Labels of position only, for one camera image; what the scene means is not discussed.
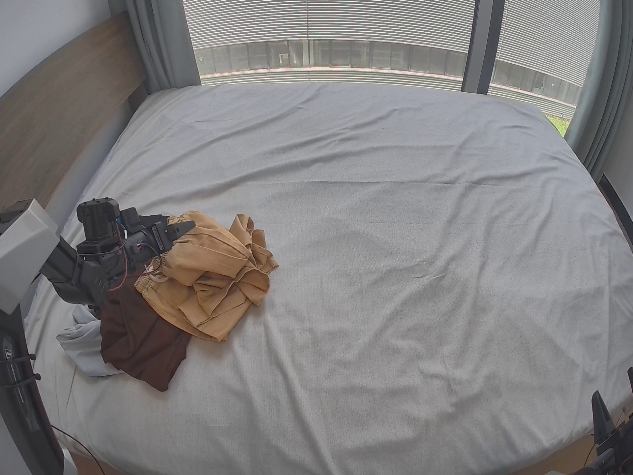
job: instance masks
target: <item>white bed sheet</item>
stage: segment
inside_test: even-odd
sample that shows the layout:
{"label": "white bed sheet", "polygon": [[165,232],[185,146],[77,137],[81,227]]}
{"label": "white bed sheet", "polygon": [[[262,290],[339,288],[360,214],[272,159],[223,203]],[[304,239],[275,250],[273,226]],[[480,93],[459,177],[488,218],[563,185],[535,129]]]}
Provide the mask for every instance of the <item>white bed sheet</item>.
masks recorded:
{"label": "white bed sheet", "polygon": [[[247,213],[280,265],[228,343],[192,338],[164,393],[81,374],[55,339],[73,306],[39,287],[27,340],[51,421],[121,471],[504,473],[587,432],[596,389],[612,409],[630,395],[633,255],[533,107],[377,85],[161,92],[83,198],[102,196]],[[74,217],[64,234],[83,239]]]}

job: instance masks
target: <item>gray-green curtain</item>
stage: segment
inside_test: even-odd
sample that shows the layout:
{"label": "gray-green curtain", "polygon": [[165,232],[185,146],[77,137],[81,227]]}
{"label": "gray-green curtain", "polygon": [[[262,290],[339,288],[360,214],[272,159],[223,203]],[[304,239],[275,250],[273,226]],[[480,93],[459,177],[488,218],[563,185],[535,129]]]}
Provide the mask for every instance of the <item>gray-green curtain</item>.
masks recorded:
{"label": "gray-green curtain", "polygon": [[200,84],[182,0],[107,0],[127,11],[147,70],[148,93]]}
{"label": "gray-green curtain", "polygon": [[600,0],[587,77],[565,138],[598,181],[633,88],[633,0]]}

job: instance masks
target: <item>wooden headboard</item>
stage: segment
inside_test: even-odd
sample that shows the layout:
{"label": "wooden headboard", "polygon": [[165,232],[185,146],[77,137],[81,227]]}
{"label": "wooden headboard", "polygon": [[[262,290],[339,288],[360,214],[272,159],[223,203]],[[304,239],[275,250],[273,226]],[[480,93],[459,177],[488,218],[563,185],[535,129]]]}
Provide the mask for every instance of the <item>wooden headboard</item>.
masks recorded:
{"label": "wooden headboard", "polygon": [[92,138],[147,74],[127,13],[63,46],[0,98],[0,210],[46,206]]}

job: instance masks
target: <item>clothing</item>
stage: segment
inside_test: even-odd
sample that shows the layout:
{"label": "clothing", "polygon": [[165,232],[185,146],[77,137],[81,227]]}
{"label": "clothing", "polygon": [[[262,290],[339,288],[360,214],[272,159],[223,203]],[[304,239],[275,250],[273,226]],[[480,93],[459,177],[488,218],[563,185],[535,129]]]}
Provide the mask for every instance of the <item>clothing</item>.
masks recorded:
{"label": "clothing", "polygon": [[159,391],[187,356],[191,335],[156,315],[126,280],[121,289],[107,293],[101,305],[101,356],[128,375]]}
{"label": "clothing", "polygon": [[59,344],[76,364],[79,371],[88,376],[109,376],[123,373],[101,358],[101,321],[85,305],[73,310],[75,325],[57,335]]}
{"label": "clothing", "polygon": [[229,230],[198,211],[170,217],[170,224],[186,220],[196,226],[163,255],[161,273],[167,280],[141,277],[136,289],[183,331],[226,341],[249,306],[261,304],[277,262],[266,249],[264,232],[246,215],[235,217]]}

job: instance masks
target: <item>black baseboard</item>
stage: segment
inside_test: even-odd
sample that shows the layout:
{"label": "black baseboard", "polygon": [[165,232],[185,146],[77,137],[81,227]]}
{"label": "black baseboard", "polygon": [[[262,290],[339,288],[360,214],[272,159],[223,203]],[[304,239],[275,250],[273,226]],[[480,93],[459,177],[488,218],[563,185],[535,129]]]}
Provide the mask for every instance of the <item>black baseboard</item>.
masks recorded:
{"label": "black baseboard", "polygon": [[627,233],[627,236],[629,236],[629,240],[633,241],[633,220],[631,220],[629,212],[624,207],[624,204],[622,204],[618,194],[616,194],[615,188],[613,188],[611,182],[604,174],[600,180],[600,188],[602,188],[606,198],[613,206],[613,211],[615,211],[615,214],[618,215],[618,218],[620,218],[620,223],[622,224],[624,231]]}

